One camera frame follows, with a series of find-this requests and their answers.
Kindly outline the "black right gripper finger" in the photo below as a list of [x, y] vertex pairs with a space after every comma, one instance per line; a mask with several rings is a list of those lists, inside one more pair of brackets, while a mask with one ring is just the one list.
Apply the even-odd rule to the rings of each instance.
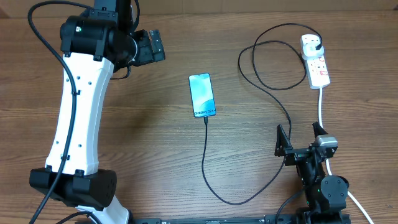
[[275, 145], [275, 156], [281, 157], [286, 156], [287, 151], [293, 149], [288, 136], [286, 135], [281, 125], [277, 126], [277, 140]]
[[315, 138], [317, 138], [318, 136], [327, 135], [327, 132], [321, 127], [319, 122], [314, 122], [312, 124], [312, 127]]

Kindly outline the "Samsung Galaxy smartphone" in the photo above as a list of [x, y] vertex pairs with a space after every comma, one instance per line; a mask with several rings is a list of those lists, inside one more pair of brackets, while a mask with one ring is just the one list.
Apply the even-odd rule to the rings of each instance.
[[194, 117], [201, 118], [216, 115], [210, 74], [190, 75], [188, 81]]

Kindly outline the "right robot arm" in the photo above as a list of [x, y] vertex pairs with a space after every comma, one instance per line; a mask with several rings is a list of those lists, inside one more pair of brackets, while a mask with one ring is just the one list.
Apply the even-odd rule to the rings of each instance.
[[[350, 223], [346, 208], [349, 182], [342, 176], [328, 175], [322, 163], [334, 156], [337, 139], [328, 134], [318, 122], [312, 124], [315, 140], [307, 148], [295, 149], [283, 127], [277, 127], [274, 155], [284, 158], [285, 166], [296, 167], [302, 190], [288, 198], [278, 209], [275, 223]], [[283, 208], [297, 197], [305, 195], [307, 206], [296, 209], [293, 215], [282, 215]]]

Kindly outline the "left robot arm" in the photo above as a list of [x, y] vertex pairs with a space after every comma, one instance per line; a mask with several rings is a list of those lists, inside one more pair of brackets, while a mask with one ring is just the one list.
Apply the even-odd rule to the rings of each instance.
[[139, 30], [138, 1], [96, 1], [60, 28], [63, 92], [57, 129], [45, 165], [30, 186], [45, 199], [74, 207], [93, 223], [133, 223], [116, 197], [117, 175], [100, 169], [98, 134], [104, 97], [114, 74], [165, 59], [157, 30]]

